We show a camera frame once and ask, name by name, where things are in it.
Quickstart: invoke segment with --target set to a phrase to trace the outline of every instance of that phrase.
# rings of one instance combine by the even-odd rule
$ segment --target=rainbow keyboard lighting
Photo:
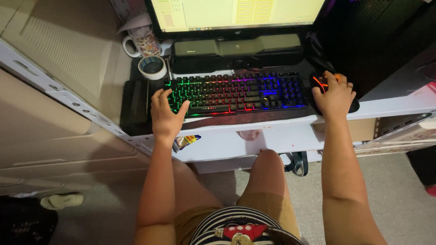
[[[175,113],[184,101],[191,101],[187,118],[304,109],[308,105],[298,72],[179,77],[165,79],[165,89],[173,90],[168,102]]]

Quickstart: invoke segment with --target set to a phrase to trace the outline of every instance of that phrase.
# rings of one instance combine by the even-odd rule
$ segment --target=snack wrapper
[[[177,137],[173,142],[173,151],[177,153],[199,139],[201,139],[200,135]]]

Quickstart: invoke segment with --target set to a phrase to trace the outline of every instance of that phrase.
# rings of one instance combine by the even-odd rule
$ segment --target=white sandal
[[[41,199],[41,206],[50,210],[59,210],[65,207],[75,207],[83,203],[83,194],[51,195]]]

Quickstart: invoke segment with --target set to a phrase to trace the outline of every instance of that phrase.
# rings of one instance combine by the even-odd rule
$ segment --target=roll of tape
[[[156,72],[156,73],[147,73],[147,71],[148,71],[147,65],[150,66],[152,63],[157,63],[157,65],[162,64],[161,70]],[[151,55],[151,56],[147,56],[147,57],[142,58],[139,61],[138,69],[145,78],[150,79],[150,80],[161,79],[167,74],[167,66],[165,65],[164,59],[162,59],[160,56]]]

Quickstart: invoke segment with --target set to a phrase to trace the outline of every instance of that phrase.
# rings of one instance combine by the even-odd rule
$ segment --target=brown shorts
[[[273,218],[280,226],[300,239],[292,204],[288,199],[272,193],[244,193],[236,203],[259,210]],[[176,217],[176,240],[177,245],[188,245],[189,240],[197,226],[211,213],[219,208],[200,206],[183,212]]]

